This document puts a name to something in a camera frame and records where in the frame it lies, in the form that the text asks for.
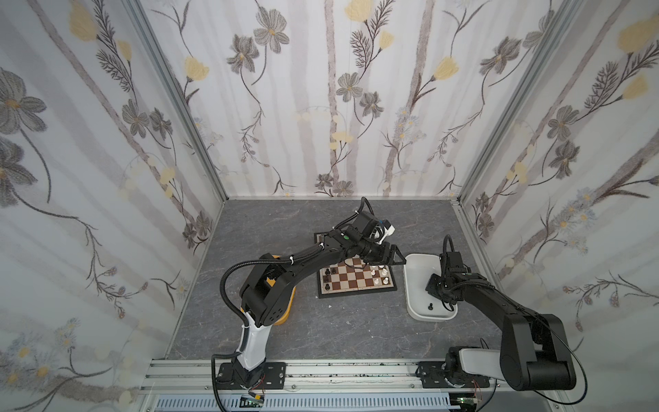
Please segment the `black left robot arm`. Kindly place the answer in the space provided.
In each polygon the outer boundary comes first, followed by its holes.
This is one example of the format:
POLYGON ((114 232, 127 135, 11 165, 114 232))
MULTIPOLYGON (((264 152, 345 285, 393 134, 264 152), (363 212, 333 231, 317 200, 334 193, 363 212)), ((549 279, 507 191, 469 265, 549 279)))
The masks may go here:
POLYGON ((370 266, 405 264, 399 248, 387 240, 394 232, 389 221, 380 220, 369 210, 357 210, 301 252, 283 257, 264 254, 227 269, 219 292, 223 303, 242 323, 240 346, 220 356, 231 361, 233 381, 252 388, 262 379, 271 327, 286 312, 293 290, 303 280, 353 257, 370 266), (240 305, 235 305, 228 296, 228 278, 247 267, 252 270, 240 288, 240 305))

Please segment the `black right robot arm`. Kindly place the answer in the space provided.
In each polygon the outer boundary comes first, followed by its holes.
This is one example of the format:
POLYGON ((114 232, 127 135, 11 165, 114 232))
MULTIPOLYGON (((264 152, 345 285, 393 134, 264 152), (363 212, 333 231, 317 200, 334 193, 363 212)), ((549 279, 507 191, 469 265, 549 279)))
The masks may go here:
POLYGON ((560 319, 522 306, 484 276, 469 272, 459 252, 443 252, 439 262, 440 273, 430 277, 427 293, 449 307, 463 301, 472 305, 501 331, 499 350, 450 348, 449 375, 500 379, 515 391, 571 390, 576 386, 577 374, 560 319))

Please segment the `brown folding chess board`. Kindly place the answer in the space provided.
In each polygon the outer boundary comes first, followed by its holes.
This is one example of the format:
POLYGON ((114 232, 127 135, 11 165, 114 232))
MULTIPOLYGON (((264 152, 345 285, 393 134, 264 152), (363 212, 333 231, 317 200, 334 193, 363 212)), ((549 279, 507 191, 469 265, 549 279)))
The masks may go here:
POLYGON ((319 299, 397 290, 390 266, 366 264, 358 255, 320 269, 316 279, 319 299))

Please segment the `yellow plastic tray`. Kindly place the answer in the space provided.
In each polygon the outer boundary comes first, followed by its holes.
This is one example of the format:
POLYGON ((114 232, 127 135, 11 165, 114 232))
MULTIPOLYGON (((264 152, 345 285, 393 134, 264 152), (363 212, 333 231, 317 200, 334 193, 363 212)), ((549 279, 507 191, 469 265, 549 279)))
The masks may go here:
POLYGON ((264 325, 275 324, 288 309, 293 294, 296 278, 295 267, 290 262, 270 264, 265 271, 266 295, 264 302, 266 311, 263 316, 264 325))

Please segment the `white plastic tray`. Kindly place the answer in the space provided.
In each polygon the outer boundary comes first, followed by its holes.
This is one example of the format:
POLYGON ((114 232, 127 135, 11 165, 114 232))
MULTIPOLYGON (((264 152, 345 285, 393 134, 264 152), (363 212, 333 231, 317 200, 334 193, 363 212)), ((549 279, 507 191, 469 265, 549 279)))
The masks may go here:
POLYGON ((454 319, 458 309, 447 310, 443 302, 429 293, 426 287, 433 274, 439 274, 439 256, 411 253, 403 266, 408 314, 421 322, 444 322, 454 319))

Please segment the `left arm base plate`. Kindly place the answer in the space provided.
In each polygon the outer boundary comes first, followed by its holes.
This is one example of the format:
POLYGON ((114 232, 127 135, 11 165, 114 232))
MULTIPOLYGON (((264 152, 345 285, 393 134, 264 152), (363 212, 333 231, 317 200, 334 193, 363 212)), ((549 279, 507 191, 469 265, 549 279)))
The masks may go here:
POLYGON ((263 362, 252 371, 247 371, 236 360, 219 366, 215 384, 219 390, 240 389, 282 390, 287 364, 285 362, 263 362))

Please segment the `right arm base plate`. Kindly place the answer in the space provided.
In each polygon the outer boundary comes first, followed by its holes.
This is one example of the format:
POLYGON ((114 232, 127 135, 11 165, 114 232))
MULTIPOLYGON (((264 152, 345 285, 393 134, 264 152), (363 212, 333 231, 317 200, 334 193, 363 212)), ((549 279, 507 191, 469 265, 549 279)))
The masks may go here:
POLYGON ((459 367, 447 367, 445 362, 419 362, 415 370, 424 389, 487 389, 490 379, 467 374, 459 367))

